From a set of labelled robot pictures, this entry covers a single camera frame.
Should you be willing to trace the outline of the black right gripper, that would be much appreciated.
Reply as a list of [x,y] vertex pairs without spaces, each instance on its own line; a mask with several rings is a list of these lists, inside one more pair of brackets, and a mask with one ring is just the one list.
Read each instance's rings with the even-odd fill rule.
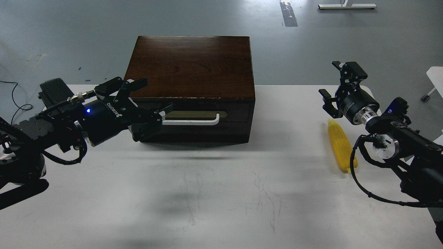
[[360,83],[368,75],[357,62],[333,61],[332,65],[340,71],[340,85],[337,97],[332,97],[326,89],[318,90],[324,102],[322,108],[334,119],[345,116],[351,124],[360,125],[363,123],[361,116],[365,108],[368,107],[373,112],[380,108],[380,104],[360,87]]

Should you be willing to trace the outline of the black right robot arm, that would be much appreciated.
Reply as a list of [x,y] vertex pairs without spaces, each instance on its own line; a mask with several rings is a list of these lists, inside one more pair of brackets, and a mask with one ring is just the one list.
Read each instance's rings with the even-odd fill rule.
[[[367,135],[360,135],[350,153],[344,156],[346,171],[357,186],[375,200],[427,208],[435,223],[436,235],[442,240],[442,146],[409,128],[408,103],[395,98],[378,114],[380,104],[360,87],[367,73],[357,62],[333,61],[340,72],[340,84],[334,96],[320,89],[323,109],[334,119],[345,117],[352,125],[364,125]],[[400,179],[400,189],[415,202],[388,200],[365,189],[357,180],[354,158],[359,149],[368,163],[391,169]]]

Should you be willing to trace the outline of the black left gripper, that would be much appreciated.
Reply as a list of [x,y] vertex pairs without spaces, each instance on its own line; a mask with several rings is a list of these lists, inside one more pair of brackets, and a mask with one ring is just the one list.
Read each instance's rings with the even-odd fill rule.
[[[83,116],[79,119],[84,137],[95,147],[121,131],[128,130],[135,142],[142,142],[162,130],[165,115],[173,111],[173,104],[167,103],[161,109],[143,109],[129,98],[133,91],[147,86],[148,80],[123,80],[115,77],[94,88],[100,99],[84,104]],[[130,111],[130,121],[124,112]]]

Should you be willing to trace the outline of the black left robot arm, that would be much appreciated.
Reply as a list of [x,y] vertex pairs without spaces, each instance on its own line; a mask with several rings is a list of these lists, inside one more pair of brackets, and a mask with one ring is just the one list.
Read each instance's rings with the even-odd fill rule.
[[18,124],[1,119],[1,187],[17,188],[1,193],[1,208],[45,191],[49,183],[45,159],[61,165],[82,162],[88,146],[99,145],[123,130],[134,141],[161,131],[171,103],[162,109],[143,109],[130,98],[131,92],[147,86],[147,79],[113,78],[93,90],[74,94],[57,78],[40,85],[38,97],[46,109]]

